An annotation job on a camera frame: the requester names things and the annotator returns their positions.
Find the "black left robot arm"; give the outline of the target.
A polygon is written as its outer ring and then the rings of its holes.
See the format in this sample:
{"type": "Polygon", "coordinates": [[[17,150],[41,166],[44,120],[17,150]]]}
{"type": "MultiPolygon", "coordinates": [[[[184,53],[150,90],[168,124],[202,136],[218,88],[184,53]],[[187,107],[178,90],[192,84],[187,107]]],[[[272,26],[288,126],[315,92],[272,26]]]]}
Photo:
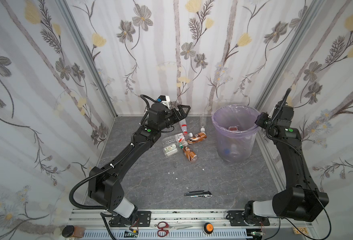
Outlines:
{"type": "Polygon", "coordinates": [[[102,168],[94,167],[87,178],[76,184],[69,192],[70,203],[83,210],[100,210],[115,213],[123,219],[125,225],[136,222],[138,208],[127,200],[121,182],[134,163],[148,151],[161,137],[165,129],[184,120],[191,107],[177,105],[170,109],[162,103],[165,96],[157,100],[140,95],[146,108],[139,128],[130,136],[129,144],[108,164],[102,168]],[[96,201],[96,206],[86,206],[74,199],[75,192],[84,184],[88,185],[87,195],[96,201]]]}

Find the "crushed clear bottle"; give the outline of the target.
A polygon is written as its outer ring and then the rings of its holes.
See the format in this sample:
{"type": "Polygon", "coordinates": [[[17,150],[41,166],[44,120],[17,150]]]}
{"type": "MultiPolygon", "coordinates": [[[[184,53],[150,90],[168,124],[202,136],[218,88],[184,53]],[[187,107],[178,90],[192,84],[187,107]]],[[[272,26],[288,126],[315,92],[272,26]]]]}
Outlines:
{"type": "Polygon", "coordinates": [[[180,143],[172,143],[170,145],[163,146],[162,151],[163,151],[164,155],[168,158],[168,157],[171,157],[171,156],[181,152],[183,150],[183,148],[187,145],[188,144],[186,141],[182,141],[180,143]]]}

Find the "white red label bottle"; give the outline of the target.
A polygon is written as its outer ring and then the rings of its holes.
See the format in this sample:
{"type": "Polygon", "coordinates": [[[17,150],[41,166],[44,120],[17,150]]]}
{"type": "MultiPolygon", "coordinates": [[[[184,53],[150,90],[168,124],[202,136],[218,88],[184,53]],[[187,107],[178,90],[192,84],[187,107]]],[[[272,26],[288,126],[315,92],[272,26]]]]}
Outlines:
{"type": "Polygon", "coordinates": [[[187,128],[187,122],[185,119],[179,121],[179,125],[180,125],[180,128],[183,132],[183,135],[184,136],[187,136],[188,135],[188,128],[187,128]]]}

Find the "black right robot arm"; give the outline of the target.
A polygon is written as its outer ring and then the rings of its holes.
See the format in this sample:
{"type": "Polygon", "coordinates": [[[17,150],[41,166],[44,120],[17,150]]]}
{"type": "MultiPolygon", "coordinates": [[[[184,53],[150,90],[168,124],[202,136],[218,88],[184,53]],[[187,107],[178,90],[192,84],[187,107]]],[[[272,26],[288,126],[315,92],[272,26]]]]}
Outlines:
{"type": "Polygon", "coordinates": [[[232,227],[268,226],[270,219],[313,222],[326,211],[329,197],[315,184],[302,151],[300,131],[291,127],[294,108],[288,106],[287,89],[273,115],[262,112],[256,118],[256,129],[265,130],[266,137],[279,151],[285,171],[286,188],[269,201],[249,201],[243,211],[228,211],[226,219],[232,227]]]}

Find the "clear water bottle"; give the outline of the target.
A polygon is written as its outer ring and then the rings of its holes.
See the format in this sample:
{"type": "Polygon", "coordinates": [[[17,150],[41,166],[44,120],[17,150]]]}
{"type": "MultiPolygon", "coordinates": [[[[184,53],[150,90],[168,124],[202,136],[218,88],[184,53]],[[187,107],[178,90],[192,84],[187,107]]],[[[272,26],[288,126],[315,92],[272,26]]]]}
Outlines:
{"type": "Polygon", "coordinates": [[[167,146],[171,144],[178,144],[186,139],[191,138],[192,136],[193,136],[192,133],[187,133],[186,135],[184,135],[183,133],[179,133],[179,134],[164,138],[162,140],[162,144],[167,146]]]}

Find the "yellow label tea bottle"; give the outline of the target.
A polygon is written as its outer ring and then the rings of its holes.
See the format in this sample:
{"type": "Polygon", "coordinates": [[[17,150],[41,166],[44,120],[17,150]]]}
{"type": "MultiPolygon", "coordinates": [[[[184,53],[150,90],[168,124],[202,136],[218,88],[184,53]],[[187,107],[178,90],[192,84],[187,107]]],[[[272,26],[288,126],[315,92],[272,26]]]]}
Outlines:
{"type": "Polygon", "coordinates": [[[238,132],[239,131],[239,127],[238,126],[230,126],[228,128],[229,131],[232,131],[232,132],[238,132]]]}

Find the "white label clear bottle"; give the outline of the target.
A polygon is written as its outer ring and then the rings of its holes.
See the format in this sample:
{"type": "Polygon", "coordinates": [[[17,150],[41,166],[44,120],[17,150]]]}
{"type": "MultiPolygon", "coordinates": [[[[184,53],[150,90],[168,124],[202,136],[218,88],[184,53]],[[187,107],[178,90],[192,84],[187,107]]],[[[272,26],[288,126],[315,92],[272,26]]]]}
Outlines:
{"type": "Polygon", "coordinates": [[[229,146],[229,156],[232,159],[238,159],[241,156],[241,150],[238,144],[231,144],[229,146]]]}

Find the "brown coffee bottle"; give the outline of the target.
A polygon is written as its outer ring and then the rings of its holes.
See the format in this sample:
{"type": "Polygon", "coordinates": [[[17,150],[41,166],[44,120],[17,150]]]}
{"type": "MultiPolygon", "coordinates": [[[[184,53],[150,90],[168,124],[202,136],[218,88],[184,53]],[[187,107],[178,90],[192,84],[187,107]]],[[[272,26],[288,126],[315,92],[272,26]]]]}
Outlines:
{"type": "Polygon", "coordinates": [[[194,163],[198,159],[198,156],[195,154],[195,152],[192,149],[190,149],[188,146],[183,147],[183,152],[186,158],[191,163],[194,163]]]}

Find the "purple lined trash bin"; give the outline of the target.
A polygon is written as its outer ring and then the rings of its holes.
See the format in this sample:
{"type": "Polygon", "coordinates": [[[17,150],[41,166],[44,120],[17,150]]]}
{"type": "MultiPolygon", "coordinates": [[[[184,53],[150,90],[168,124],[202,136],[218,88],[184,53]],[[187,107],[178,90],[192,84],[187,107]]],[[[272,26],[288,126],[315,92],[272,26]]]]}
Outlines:
{"type": "Polygon", "coordinates": [[[251,156],[256,134],[259,127],[255,124],[260,112],[249,106],[228,105],[222,107],[212,115],[212,123],[216,129],[217,152],[229,163],[240,163],[251,156]],[[230,126],[238,126],[238,132],[229,131],[230,126]],[[231,144],[238,144],[241,156],[230,158],[224,153],[231,144]]]}

